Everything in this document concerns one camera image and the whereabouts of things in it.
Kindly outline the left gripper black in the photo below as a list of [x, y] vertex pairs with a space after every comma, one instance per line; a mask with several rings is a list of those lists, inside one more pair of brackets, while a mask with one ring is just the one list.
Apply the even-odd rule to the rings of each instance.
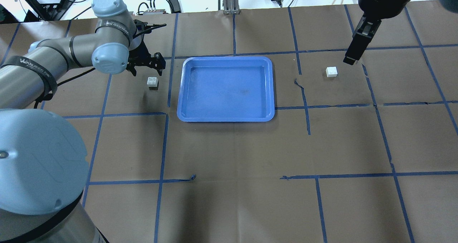
[[131, 49], [129, 50], [127, 70], [133, 76], [136, 76], [135, 67], [145, 66], [155, 69], [158, 75], [162, 76], [162, 72], [166, 68], [166, 60], [160, 52], [151, 55], [144, 42], [144, 36], [150, 34], [156, 25], [148, 25], [147, 22], [140, 20], [134, 20], [134, 24], [136, 26], [136, 33], [134, 34]]

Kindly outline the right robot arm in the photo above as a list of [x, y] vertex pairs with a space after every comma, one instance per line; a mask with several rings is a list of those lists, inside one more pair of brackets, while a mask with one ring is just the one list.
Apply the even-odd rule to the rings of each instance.
[[[363, 15], [353, 32], [353, 39], [348, 47], [344, 63], [353, 65], [359, 61], [378, 30], [383, 19], [399, 15], [411, 0], [358, 0]], [[439, 0], [448, 11], [457, 13], [458, 0]]]

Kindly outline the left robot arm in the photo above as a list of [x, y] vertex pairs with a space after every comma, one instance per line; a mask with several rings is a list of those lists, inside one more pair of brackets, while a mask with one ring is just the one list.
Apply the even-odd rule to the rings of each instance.
[[82, 205], [90, 164], [73, 124], [44, 109], [69, 71], [86, 68], [115, 75], [137, 67], [166, 67], [145, 36], [166, 24], [149, 24], [123, 0], [93, 0], [93, 32], [30, 44], [1, 63], [1, 242], [107, 243]]

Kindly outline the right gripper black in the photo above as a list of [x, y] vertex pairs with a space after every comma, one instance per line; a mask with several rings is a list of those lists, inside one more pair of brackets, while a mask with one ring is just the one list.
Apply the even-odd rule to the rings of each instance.
[[378, 28], [381, 24], [381, 19], [363, 15], [355, 29], [352, 42], [348, 47], [343, 62], [349, 65], [354, 65], [359, 61], [367, 49], [369, 43], [373, 40]]

